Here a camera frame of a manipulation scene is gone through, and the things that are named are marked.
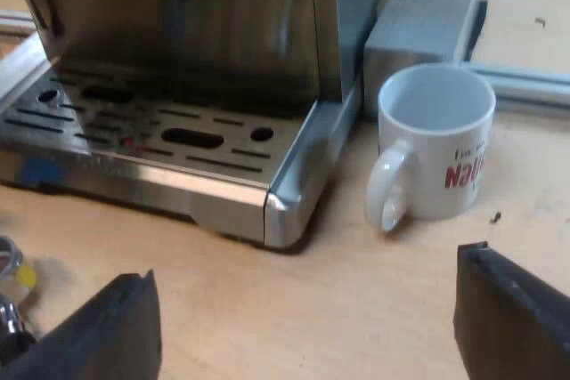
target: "black object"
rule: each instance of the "black object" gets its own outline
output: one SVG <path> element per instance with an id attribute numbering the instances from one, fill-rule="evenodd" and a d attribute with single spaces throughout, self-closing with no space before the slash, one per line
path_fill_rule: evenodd
<path id="1" fill-rule="evenodd" d="M 495 214 L 495 216 L 491 220 L 489 220 L 489 223 L 490 224 L 496 224 L 497 222 L 499 222 L 501 217 L 502 217 L 501 211 L 497 211 L 497 214 Z"/>
<path id="2" fill-rule="evenodd" d="M 471 380 L 570 378 L 570 299 L 486 242 L 458 249 L 453 323 Z"/>
<path id="3" fill-rule="evenodd" d="M 477 5 L 477 11 L 475 15 L 475 20 L 473 21 L 473 28 L 471 29 L 471 35 L 469 36 L 469 42 L 467 45 L 467 51 L 465 53 L 464 61 L 471 61 L 473 56 L 473 50 L 481 36 L 481 31 L 483 30 L 483 25 L 485 24 L 485 19 L 487 18 L 487 9 L 489 6 L 489 1 L 480 0 Z"/>
<path id="4" fill-rule="evenodd" d="M 0 340 L 0 367 L 5 367 L 22 353 L 26 353 L 35 343 L 36 338 L 28 331 L 18 331 Z"/>
<path id="5" fill-rule="evenodd" d="M 120 275 L 29 351 L 2 380 L 155 380 L 162 355 L 154 275 Z"/>

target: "mug handle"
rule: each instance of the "mug handle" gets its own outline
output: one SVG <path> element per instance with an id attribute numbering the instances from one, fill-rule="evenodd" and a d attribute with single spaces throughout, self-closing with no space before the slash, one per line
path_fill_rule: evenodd
<path id="1" fill-rule="evenodd" d="M 384 150 L 370 173 L 366 187 L 366 220 L 382 231 L 391 231 L 408 207 L 404 189 L 396 180 L 406 167 L 412 146 L 398 140 Z"/>

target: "round hole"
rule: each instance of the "round hole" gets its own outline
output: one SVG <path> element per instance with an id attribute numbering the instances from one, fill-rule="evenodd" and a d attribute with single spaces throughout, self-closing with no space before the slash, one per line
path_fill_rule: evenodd
<path id="1" fill-rule="evenodd" d="M 273 137 L 273 129 L 271 128 L 256 128 L 251 133 L 253 141 L 268 141 Z"/>
<path id="2" fill-rule="evenodd" d="M 42 93 L 40 93 L 39 97 L 37 97 L 37 100 L 41 102 L 49 102 L 53 100 L 55 97 L 57 97 L 57 90 L 50 89 L 49 91 L 43 91 Z"/>

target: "blue object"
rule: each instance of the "blue object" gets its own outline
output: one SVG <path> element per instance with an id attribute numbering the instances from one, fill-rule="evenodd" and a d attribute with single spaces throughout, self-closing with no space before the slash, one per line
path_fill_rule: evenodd
<path id="1" fill-rule="evenodd" d="M 18 184 L 32 189 L 43 182 L 61 184 L 63 182 L 63 171 L 52 160 L 29 157 L 21 166 L 16 181 Z"/>

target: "yellow part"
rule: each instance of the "yellow part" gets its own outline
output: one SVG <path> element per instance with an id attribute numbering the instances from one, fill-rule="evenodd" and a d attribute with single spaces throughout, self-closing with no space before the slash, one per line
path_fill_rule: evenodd
<path id="1" fill-rule="evenodd" d="M 16 274 L 14 275 L 18 284 L 22 287 L 29 288 L 30 290 L 36 286 L 37 275 L 36 272 L 26 264 L 22 264 Z"/>

